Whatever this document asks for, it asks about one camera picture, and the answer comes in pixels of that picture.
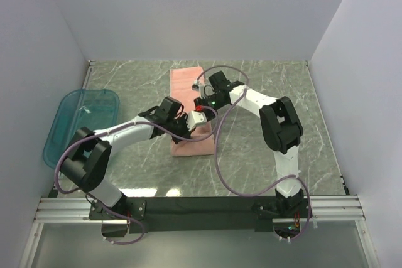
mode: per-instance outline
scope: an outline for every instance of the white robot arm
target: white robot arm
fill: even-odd
[[[75,148],[64,160],[60,171],[84,192],[94,196],[109,208],[115,209],[126,197],[104,177],[110,156],[127,146],[164,134],[159,128],[150,125],[150,122],[177,136],[190,139],[191,132],[196,127],[215,117],[211,111],[203,109],[204,106],[217,110],[233,104],[241,97],[244,89],[247,89],[246,96],[237,103],[237,106],[260,118],[264,140],[274,152],[278,179],[290,174],[298,176],[298,146],[303,128],[290,99],[287,97],[276,99],[263,95],[238,81],[230,83],[222,72],[213,74],[209,80],[214,93],[195,99],[196,110],[187,114],[180,114],[182,104],[179,101],[166,97],[160,106],[142,112],[133,120],[110,129],[78,130],[71,144],[91,135],[105,132],[112,134]],[[125,124],[130,124],[131,127],[124,128]],[[180,141],[175,138],[173,140],[176,143]],[[92,152],[86,158],[84,151]],[[301,185],[295,178],[284,180],[276,187],[277,196],[283,200],[290,200],[294,196],[299,200],[300,192],[303,198]]]

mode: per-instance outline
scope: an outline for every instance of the gray marble surface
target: gray marble surface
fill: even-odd
[[[169,95],[170,69],[198,65],[208,68],[218,64],[245,71],[250,87],[262,94],[285,95],[292,100],[304,127],[298,160],[301,178],[313,195],[344,195],[340,171],[305,62],[95,62],[88,88],[115,91],[121,101],[118,122],[124,122],[158,105]],[[233,70],[224,69],[224,72],[229,80],[241,79]],[[260,191],[276,179],[274,156],[263,140],[260,121],[244,109],[236,108],[228,116],[218,156],[224,178],[243,193]],[[230,195],[217,177],[212,155],[174,158],[170,155],[168,136],[143,141],[117,153],[109,161],[107,177],[118,188],[125,189],[128,196]],[[62,184],[70,186],[67,180]]]

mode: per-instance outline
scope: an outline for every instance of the translucent blue tray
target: translucent blue tray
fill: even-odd
[[[108,89],[80,89],[66,95],[58,106],[43,150],[46,164],[55,169],[77,129],[97,130],[115,126],[119,104],[117,94]]]

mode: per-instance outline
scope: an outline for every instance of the white enclosure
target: white enclosure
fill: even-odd
[[[58,104],[87,60],[310,60],[382,267],[402,262],[402,0],[0,0],[1,267],[17,267]]]
[[[88,59],[307,60],[341,0],[56,0]]]
[[[16,267],[53,173],[42,150],[87,62],[53,0],[0,0],[1,267]]]
[[[402,0],[343,0],[311,62],[342,172],[383,267],[401,267]]]

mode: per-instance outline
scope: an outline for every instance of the pink cloth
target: pink cloth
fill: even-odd
[[[194,80],[202,73],[201,66],[189,67],[183,69],[170,70],[170,96],[179,100],[184,105],[184,111],[190,112],[195,109],[194,99],[199,97],[197,91],[192,90],[191,86]],[[197,127],[192,132],[192,138],[201,138],[212,132],[211,123]],[[203,141],[189,142],[180,141],[175,144],[170,142],[170,154],[172,156],[196,156],[196,155],[210,155],[214,153],[214,136],[210,136]]]

